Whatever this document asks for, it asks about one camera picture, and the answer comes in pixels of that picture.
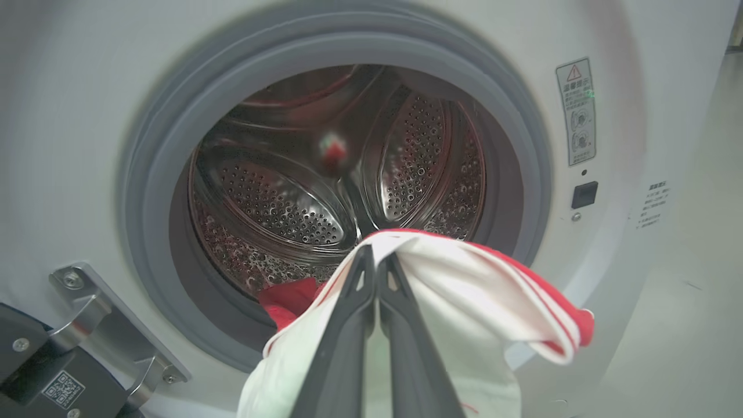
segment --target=warning triangle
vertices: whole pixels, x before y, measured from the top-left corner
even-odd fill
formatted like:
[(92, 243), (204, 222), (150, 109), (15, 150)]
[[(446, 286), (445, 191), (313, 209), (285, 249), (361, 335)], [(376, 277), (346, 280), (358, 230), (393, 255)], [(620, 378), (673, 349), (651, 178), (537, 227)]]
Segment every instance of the warning triangle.
[(580, 75), (580, 71), (578, 71), (578, 66), (573, 65), (573, 68), (570, 70), (570, 74), (568, 74), (568, 81), (578, 80), (579, 78), (583, 77)]

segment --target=stainless steel drum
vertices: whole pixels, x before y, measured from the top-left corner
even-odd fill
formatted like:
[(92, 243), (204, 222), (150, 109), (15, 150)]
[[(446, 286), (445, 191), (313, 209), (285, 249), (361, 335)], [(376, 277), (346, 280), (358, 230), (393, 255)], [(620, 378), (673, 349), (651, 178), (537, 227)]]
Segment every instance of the stainless steel drum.
[(212, 129), (192, 157), (189, 207), (214, 266), (255, 297), (327, 280), (380, 229), (469, 239), (484, 174), (458, 103), (378, 65), (324, 68), (255, 93)]

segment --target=qr code sticker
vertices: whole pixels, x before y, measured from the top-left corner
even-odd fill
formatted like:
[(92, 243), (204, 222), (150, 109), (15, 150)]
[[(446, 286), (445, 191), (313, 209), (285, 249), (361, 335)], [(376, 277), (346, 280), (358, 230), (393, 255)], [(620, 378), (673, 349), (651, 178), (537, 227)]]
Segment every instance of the qr code sticker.
[(85, 386), (78, 382), (70, 373), (62, 370), (54, 380), (44, 389), (44, 395), (54, 401), (62, 409), (68, 409), (78, 396), (85, 390)]

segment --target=washing machine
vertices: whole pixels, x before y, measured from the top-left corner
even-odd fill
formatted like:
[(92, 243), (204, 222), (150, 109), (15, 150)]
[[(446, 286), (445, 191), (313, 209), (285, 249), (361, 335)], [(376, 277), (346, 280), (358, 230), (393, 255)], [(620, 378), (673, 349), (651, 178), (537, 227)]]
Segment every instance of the washing machine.
[[(0, 301), (58, 329), (62, 293), (92, 283), (166, 359), (146, 416), (231, 417), (275, 333), (260, 290), (420, 228), (595, 314), (570, 366), (506, 352), (525, 416), (579, 416), (704, 138), (736, 8), (4, 0)], [(79, 343), (136, 384), (108, 334)]]

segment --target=floor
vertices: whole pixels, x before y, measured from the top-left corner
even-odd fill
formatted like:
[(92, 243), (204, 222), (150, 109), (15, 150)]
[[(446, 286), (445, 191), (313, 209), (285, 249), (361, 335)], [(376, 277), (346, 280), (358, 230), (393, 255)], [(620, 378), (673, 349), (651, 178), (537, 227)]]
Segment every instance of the floor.
[(728, 55), (666, 245), (583, 417), (743, 416), (742, 111), (743, 54)]

